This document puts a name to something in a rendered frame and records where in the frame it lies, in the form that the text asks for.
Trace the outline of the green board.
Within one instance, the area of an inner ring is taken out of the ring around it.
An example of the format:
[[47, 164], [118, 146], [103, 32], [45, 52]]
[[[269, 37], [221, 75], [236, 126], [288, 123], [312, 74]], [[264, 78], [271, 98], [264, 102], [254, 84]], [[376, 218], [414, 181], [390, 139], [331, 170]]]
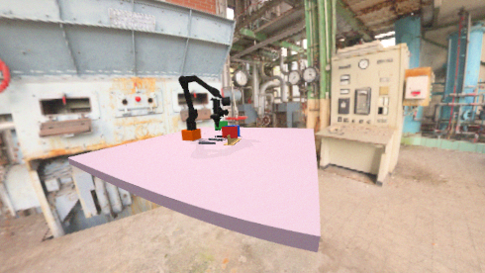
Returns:
[[[215, 122], [214, 122], [214, 124], [215, 124]], [[222, 127], [227, 126], [227, 125], [228, 125], [228, 121], [219, 121], [219, 127], [218, 128], [215, 124], [215, 131], [220, 131]]]

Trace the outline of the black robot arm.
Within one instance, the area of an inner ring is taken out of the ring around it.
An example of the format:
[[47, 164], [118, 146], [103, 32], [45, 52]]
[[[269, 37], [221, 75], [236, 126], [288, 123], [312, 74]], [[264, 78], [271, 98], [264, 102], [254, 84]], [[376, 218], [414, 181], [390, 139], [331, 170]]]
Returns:
[[[189, 89], [188, 89], [188, 83], [193, 82], [193, 81], [197, 82], [201, 87], [206, 88], [216, 98], [216, 99], [213, 99], [213, 98], [211, 99], [213, 106], [221, 106], [221, 104], [223, 106], [231, 106], [230, 97], [223, 98], [220, 95], [219, 89], [212, 87], [209, 84], [206, 84], [198, 76], [195, 76], [195, 75], [193, 75], [193, 76], [183, 76], [183, 75], [181, 75], [178, 79], [178, 82], [183, 88], [183, 93], [184, 93], [184, 96], [185, 96], [185, 99], [186, 99], [186, 102], [187, 102], [187, 105], [188, 105], [188, 117], [185, 119], [186, 120], [186, 129], [187, 129], [186, 131], [198, 130], [195, 119], [198, 117], [199, 113], [197, 112], [197, 109], [195, 110], [194, 107], [193, 107], [193, 104], [192, 104], [192, 101], [191, 101], [192, 98], [191, 98], [191, 95], [190, 95], [190, 92], [189, 92]], [[220, 104], [220, 100], [217, 100], [217, 98], [222, 99], [221, 104]], [[223, 110], [222, 108], [219, 109], [219, 115], [223, 114], [223, 115], [227, 116], [228, 113], [229, 113], [228, 109], [225, 109], [225, 110]]]

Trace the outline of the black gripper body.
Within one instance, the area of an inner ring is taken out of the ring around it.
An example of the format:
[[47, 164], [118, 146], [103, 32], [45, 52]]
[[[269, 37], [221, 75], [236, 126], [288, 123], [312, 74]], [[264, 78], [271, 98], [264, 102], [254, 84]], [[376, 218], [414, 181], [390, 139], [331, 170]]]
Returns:
[[219, 115], [219, 109], [221, 108], [221, 106], [213, 106], [213, 114], [210, 115], [210, 119], [219, 119], [220, 117], [223, 117], [224, 115], [223, 114], [220, 114]]

